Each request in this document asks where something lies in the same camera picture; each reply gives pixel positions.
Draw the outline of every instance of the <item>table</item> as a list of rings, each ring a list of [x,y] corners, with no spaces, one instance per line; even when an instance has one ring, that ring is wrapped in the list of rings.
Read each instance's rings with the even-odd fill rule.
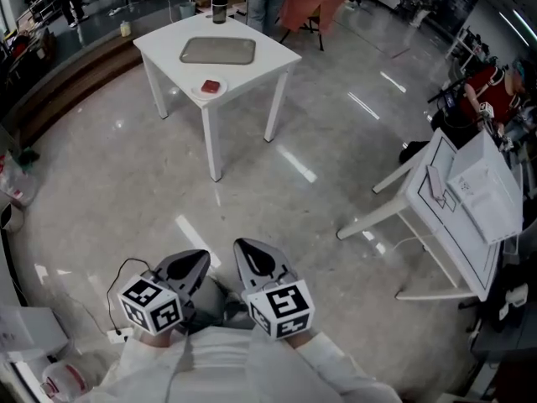
[[[453,287],[400,291],[395,296],[398,300],[474,296],[481,301],[487,299],[497,268],[500,243],[490,246],[485,243],[472,219],[447,186],[447,176],[456,152],[456,147],[438,128],[427,146],[373,187],[373,192],[379,193],[408,173],[397,195],[376,211],[337,232],[337,237],[344,239],[392,215],[401,217],[442,268]],[[444,201],[437,201],[431,194],[427,165],[438,169]]]
[[[186,42],[190,38],[200,36],[253,39],[256,42],[254,61],[249,65],[182,63],[179,56]],[[155,30],[134,40],[134,44],[142,52],[149,85],[161,118],[166,118],[168,113],[157,82],[156,69],[160,69],[167,75],[201,109],[209,169],[214,181],[219,181],[222,177],[222,160],[218,139],[218,108],[255,86],[278,76],[264,135],[267,142],[273,140],[289,78],[295,64],[302,58],[298,54],[234,19],[227,18],[224,24],[214,24],[211,15],[205,13]],[[209,75],[219,76],[225,80],[227,91],[212,100],[200,100],[192,94],[191,90],[195,86],[200,86]]]

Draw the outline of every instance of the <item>gray tray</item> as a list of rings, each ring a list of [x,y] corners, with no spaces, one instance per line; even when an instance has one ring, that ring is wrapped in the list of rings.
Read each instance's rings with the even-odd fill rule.
[[[233,37],[193,37],[181,51],[186,64],[248,65],[255,56],[255,41]]]

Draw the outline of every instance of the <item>tabletop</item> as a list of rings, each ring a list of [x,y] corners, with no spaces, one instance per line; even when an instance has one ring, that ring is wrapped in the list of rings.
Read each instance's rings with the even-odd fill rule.
[[[202,13],[134,40],[134,44],[144,56],[199,107],[236,97],[254,86],[255,82],[261,83],[301,60],[300,55],[243,23],[227,18],[224,24],[214,24],[210,16]],[[249,65],[219,65],[186,64],[179,60],[180,53],[189,39],[208,36],[254,40],[256,50],[253,62]],[[227,91],[209,102],[199,100],[191,93],[191,89],[203,84],[210,75],[226,81]]]
[[[456,147],[437,129],[422,160],[410,171],[399,192],[405,194],[415,212],[456,263],[470,289],[485,300],[493,282],[500,243],[487,245],[467,211],[447,186],[456,152]],[[427,165],[438,170],[444,191],[443,201],[432,196]]]

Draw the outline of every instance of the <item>red shirt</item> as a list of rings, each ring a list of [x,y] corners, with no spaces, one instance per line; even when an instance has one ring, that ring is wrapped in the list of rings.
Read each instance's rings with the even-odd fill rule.
[[[488,82],[494,74],[494,67],[488,67],[484,71],[481,71],[467,80],[467,84],[472,86],[476,90],[476,94],[479,90]],[[509,106],[513,101],[514,96],[510,96],[505,91],[505,79],[495,86],[489,86],[487,90],[477,98],[480,103],[488,102],[494,109],[494,121],[497,123],[508,123],[513,113]],[[471,105],[470,101],[464,97],[461,100],[460,108],[462,112],[470,119],[476,118],[476,111]]]

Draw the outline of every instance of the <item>jeans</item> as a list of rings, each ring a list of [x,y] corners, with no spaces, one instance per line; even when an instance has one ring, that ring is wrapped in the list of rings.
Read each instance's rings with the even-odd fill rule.
[[[76,19],[81,19],[84,16],[84,11],[82,10],[82,0],[60,0],[61,11],[63,12],[65,19],[67,19],[68,24],[75,22],[73,19],[73,14],[70,12],[70,4],[73,3],[73,8],[75,9]]]
[[[248,0],[248,26],[270,36],[285,0]]]

